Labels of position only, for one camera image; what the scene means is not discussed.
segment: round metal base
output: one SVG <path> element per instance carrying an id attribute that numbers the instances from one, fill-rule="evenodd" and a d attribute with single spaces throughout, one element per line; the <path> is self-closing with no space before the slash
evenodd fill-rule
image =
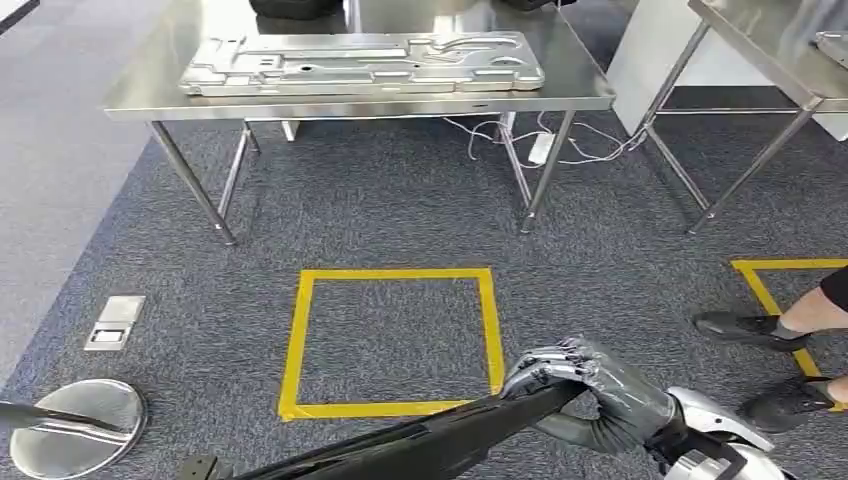
<path id="1" fill-rule="evenodd" d="M 36 406 L 85 415 L 131 434 L 126 443 L 111 445 L 73 435 L 15 430 L 9 449 L 12 461 L 26 475 L 45 480 L 81 477 L 116 462 L 135 445 L 147 423 L 144 397 L 116 380 L 73 383 L 47 395 Z"/>

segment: power strip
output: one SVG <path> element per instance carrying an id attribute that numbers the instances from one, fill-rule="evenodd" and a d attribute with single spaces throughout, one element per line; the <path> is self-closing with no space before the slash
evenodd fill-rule
<path id="1" fill-rule="evenodd" d="M 536 142 L 533 144 L 533 149 L 530 150 L 528 160 L 536 165 L 544 165 L 548 160 L 548 153 L 551 151 L 553 144 L 553 133 L 540 133 L 536 135 Z"/>

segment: carpet floor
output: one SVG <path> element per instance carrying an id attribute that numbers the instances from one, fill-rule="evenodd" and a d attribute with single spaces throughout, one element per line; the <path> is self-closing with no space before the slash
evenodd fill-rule
<path id="1" fill-rule="evenodd" d="M 624 136 L 610 113 L 578 120 Z M 659 130 L 715 195 L 786 120 L 686 117 L 661 119 Z M 529 131 L 534 121 L 521 116 L 516 128 Z M 169 127 L 219 195 L 239 124 Z M 562 165 L 537 230 L 521 235 L 502 147 L 477 142 L 480 158 L 470 160 L 468 136 L 442 120 L 306 123 L 294 143 L 275 124 L 256 132 L 262 155 L 246 162 L 231 209 L 236 248 L 221 245 L 161 150 L 148 146 L 2 394 L 31 402 L 91 377 L 141 388 L 148 430 L 126 459 L 90 478 L 171 479 L 191 454 L 218 455 L 244 472 L 396 421 L 277 416 L 305 268 L 489 267 L 507 362 L 583 334 L 662 386 L 695 388 L 735 408 L 798 369 L 789 355 L 715 345 L 691 328 L 692 315 L 707 309 L 761 311 L 730 261 L 848 256 L 848 149 L 815 125 L 698 236 L 683 235 L 697 208 L 650 145 L 616 162 Z M 596 154 L 610 148 L 580 127 L 573 136 Z M 763 279 L 786 307 L 825 273 Z M 148 296 L 127 348 L 84 352 L 92 322 L 117 294 Z M 319 281 L 306 338 L 300 403 L 488 392 L 471 280 Z M 823 335 L 811 351 L 826 374 L 848 371 L 848 336 Z M 846 427 L 845 415 L 817 416 L 776 437 L 775 458 L 800 478 L 844 478 Z M 533 431 L 467 474 L 657 476 L 644 452 L 603 456 Z M 22 478 L 5 456 L 0 477 Z"/>

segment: black sneaker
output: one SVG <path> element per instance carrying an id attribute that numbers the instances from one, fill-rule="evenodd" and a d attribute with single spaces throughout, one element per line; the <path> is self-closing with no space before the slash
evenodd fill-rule
<path id="1" fill-rule="evenodd" d="M 810 385 L 810 382 L 829 380 L 824 377 L 787 380 L 746 402 L 739 413 L 766 433 L 788 432 L 806 423 L 810 413 L 833 408 L 833 401 Z"/>
<path id="2" fill-rule="evenodd" d="M 772 335 L 777 328 L 777 315 L 740 317 L 732 312 L 706 312 L 695 316 L 695 328 L 720 342 L 760 345 L 778 352 L 794 352 L 804 348 L 810 334 L 786 340 Z"/>

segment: yellow floor tape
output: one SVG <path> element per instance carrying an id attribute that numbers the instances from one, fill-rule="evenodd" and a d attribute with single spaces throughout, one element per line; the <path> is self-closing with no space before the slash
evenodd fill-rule
<path id="1" fill-rule="evenodd" d="M 480 310 L 483 317 L 483 338 L 486 345 L 486 363 L 489 369 L 491 392 L 500 391 L 504 378 L 504 359 L 501 346 L 498 310 L 495 305 L 495 285 L 488 268 L 434 268 L 434 269 L 382 269 L 382 270 L 302 270 L 292 318 L 289 348 L 283 372 L 278 413 L 283 421 L 296 418 L 350 418 L 350 417 L 401 417 L 429 415 L 462 405 L 470 400 L 444 400 L 432 402 L 346 403 L 326 405 L 299 405 L 297 403 L 306 333 L 309 327 L 309 308 L 316 280 L 403 280 L 403 279 L 456 279 L 477 280 L 480 293 Z"/>
<path id="2" fill-rule="evenodd" d="M 848 259 L 841 258 L 804 258 L 804 259 L 776 259 L 776 260 L 735 260 L 731 262 L 733 268 L 739 270 L 748 286 L 754 291 L 754 295 L 763 305 L 763 308 L 769 315 L 781 315 L 783 311 L 774 301 L 771 293 L 766 288 L 757 270 L 791 270 L 791 269 L 823 269 L 823 268 L 842 268 L 848 266 Z M 804 375 L 808 377 L 822 376 L 821 370 L 816 365 L 813 356 L 809 350 L 802 348 L 792 352 L 795 361 Z M 831 409 L 832 412 L 842 412 L 846 408 L 846 404 L 837 403 Z"/>

